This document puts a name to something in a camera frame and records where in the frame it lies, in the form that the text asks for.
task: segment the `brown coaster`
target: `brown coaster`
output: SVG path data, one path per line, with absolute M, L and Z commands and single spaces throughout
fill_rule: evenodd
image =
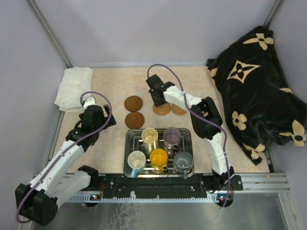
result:
M 130 96 L 124 102 L 125 108 L 130 112 L 138 111 L 143 106 L 143 101 L 138 96 Z
M 171 111 L 171 104 L 166 103 L 166 104 L 161 105 L 159 107 L 155 107 L 155 105 L 153 104 L 153 111 L 157 115 L 164 116 L 166 114 L 169 114 L 169 112 Z
M 175 104 L 172 104 L 171 110 L 174 114 L 176 114 L 178 116 L 182 116 L 182 115 L 187 113 L 184 109 L 181 109 L 179 106 L 177 106 Z
M 139 112 L 129 113 L 125 118 L 125 123 L 128 128 L 141 128 L 144 125 L 144 116 Z

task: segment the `mug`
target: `mug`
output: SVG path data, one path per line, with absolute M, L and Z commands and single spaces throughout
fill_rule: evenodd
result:
M 128 165 L 132 168 L 131 177 L 134 178 L 139 171 L 143 170 L 146 165 L 145 154 L 141 151 L 134 151 L 128 156 Z
M 159 147 L 158 132 L 154 128 L 147 128 L 142 132 L 143 145 L 149 155 Z
M 173 159 L 174 169 L 182 174 L 184 180 L 188 178 L 188 172 L 192 169 L 193 163 L 193 157 L 188 152 L 179 152 Z
M 150 164 L 156 170 L 165 171 L 167 170 L 168 155 L 163 149 L 154 149 L 149 156 Z
M 164 131 L 163 139 L 164 139 L 164 146 L 167 149 L 169 150 L 178 149 L 181 140 L 181 133 L 178 129 L 170 127 Z

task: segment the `white mug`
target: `white mug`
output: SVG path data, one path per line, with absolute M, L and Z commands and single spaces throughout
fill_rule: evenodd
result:
M 154 128 L 147 128 L 142 132 L 143 145 L 147 155 L 159 147 L 158 132 Z
M 139 171 L 143 170 L 146 165 L 145 154 L 141 151 L 134 151 L 128 156 L 128 165 L 132 168 L 131 177 L 134 178 Z

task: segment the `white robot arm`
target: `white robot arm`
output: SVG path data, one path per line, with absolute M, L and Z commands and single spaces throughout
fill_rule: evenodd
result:
M 81 120 L 69 132 L 66 141 L 49 164 L 28 185 L 20 184 L 15 190 L 17 207 L 22 204 L 19 215 L 42 226 L 46 226 L 53 220 L 58 209 L 66 200 L 78 191 L 98 184 L 98 171 L 89 166 L 82 166 L 73 176 L 63 178 L 71 165 L 91 145 L 95 144 L 99 137 L 99 132 L 92 135 L 91 133 L 101 128 L 106 123 L 108 116 L 110 116 L 108 105 L 104 106 L 107 113 L 105 117 L 102 107 L 95 104 L 93 96 L 85 99 L 83 107 L 85 111 L 79 115 Z M 108 124 L 103 129 L 115 124 L 116 121 L 111 116 Z M 23 198 L 29 191 L 31 191 L 31 194 L 22 203 Z
M 146 80 L 150 87 L 149 93 L 152 96 L 155 106 L 163 105 L 167 102 L 179 106 L 186 111 L 184 94 L 186 95 L 188 107 L 198 115 L 214 122 L 217 125 L 222 124 L 222 119 L 216 109 L 212 98 L 207 97 L 201 99 L 192 96 L 186 92 L 182 92 L 173 83 L 163 83 L 157 75 L 153 75 Z M 207 124 L 198 118 L 191 115 L 193 128 L 196 134 L 203 138 L 207 143 L 210 159 L 213 167 L 213 174 L 220 176 L 221 180 L 226 183 L 228 181 L 227 166 L 222 148 L 222 134 L 219 129 L 216 129 L 210 124 Z M 229 164 L 231 177 L 234 175 L 233 167 Z

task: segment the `patterned blanket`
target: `patterned blanket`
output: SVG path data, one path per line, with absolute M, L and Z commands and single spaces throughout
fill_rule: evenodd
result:
M 255 165 L 273 142 L 306 141 L 307 105 L 289 89 L 273 43 L 273 31 L 258 26 L 207 61 L 227 126 Z

